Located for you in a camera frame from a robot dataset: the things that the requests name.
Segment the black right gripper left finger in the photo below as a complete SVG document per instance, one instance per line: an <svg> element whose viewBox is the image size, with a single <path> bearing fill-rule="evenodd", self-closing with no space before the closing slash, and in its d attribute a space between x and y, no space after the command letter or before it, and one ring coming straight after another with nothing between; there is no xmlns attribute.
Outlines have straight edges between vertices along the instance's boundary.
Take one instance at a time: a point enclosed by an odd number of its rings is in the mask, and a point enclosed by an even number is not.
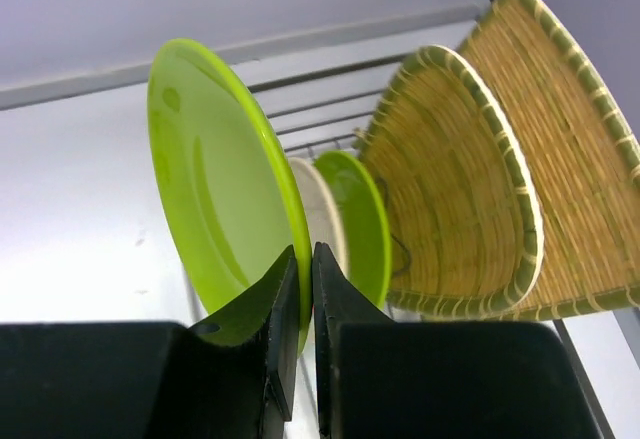
<svg viewBox="0 0 640 439"><path fill-rule="evenodd" d="M292 419L299 274L287 246L266 273L189 328L213 348L206 422L215 438L280 438Z"/></svg>

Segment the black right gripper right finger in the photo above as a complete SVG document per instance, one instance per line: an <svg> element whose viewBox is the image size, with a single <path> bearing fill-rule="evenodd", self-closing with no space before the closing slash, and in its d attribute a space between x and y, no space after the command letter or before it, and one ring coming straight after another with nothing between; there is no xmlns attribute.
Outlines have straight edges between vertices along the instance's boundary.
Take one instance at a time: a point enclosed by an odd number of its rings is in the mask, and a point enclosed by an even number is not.
<svg viewBox="0 0 640 439"><path fill-rule="evenodd" d="M398 325L346 279L330 247L312 261L319 432L323 438L391 438Z"/></svg>

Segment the small green plate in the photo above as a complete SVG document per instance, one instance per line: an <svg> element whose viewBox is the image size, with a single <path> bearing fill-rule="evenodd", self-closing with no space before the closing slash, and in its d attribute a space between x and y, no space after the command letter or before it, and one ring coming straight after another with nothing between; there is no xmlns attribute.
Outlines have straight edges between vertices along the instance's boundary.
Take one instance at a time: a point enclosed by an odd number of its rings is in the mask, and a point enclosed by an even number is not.
<svg viewBox="0 0 640 439"><path fill-rule="evenodd" d="M348 280L382 309L391 279L386 208L371 174L354 155L328 151L314 161L338 206L348 252Z"/></svg>

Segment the cream plate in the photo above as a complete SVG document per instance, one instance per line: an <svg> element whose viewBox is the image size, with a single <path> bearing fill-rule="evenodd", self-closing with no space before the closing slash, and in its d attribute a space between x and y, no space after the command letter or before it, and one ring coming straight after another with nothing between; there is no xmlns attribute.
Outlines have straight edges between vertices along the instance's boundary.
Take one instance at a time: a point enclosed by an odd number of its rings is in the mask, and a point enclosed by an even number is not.
<svg viewBox="0 0 640 439"><path fill-rule="evenodd" d="M327 182L307 159L291 157L289 164L302 200L311 245L326 243L341 272L348 276L349 257L344 226Z"/></svg>

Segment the small woven bamboo tray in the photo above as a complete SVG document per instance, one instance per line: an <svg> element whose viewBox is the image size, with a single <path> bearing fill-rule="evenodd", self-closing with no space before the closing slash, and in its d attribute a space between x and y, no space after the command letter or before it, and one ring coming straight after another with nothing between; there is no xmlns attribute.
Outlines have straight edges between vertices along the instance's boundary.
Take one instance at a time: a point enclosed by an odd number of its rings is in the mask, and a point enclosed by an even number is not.
<svg viewBox="0 0 640 439"><path fill-rule="evenodd" d="M514 131L469 62L439 45L410 54L357 137L396 242L388 301L442 321L513 311L541 271L542 212Z"/></svg>

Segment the large green plate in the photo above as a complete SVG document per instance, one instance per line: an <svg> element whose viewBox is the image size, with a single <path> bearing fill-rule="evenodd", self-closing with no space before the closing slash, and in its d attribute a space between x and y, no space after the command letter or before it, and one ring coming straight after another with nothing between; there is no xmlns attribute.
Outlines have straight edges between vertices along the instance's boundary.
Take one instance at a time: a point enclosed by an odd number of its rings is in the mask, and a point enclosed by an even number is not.
<svg viewBox="0 0 640 439"><path fill-rule="evenodd" d="M254 96L212 50L178 38L153 60L146 107L164 215L201 304L210 313L221 309L291 247L303 347L311 319L310 234L289 161Z"/></svg>

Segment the large woven bamboo tray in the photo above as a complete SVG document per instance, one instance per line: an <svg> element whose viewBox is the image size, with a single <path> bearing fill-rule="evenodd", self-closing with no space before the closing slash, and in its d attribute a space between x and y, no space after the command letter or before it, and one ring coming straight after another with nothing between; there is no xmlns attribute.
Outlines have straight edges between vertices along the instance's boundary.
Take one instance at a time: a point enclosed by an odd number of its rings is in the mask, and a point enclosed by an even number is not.
<svg viewBox="0 0 640 439"><path fill-rule="evenodd" d="M462 43L509 120L544 219L535 287L508 313L546 321L639 302L639 144L543 0L492 0Z"/></svg>

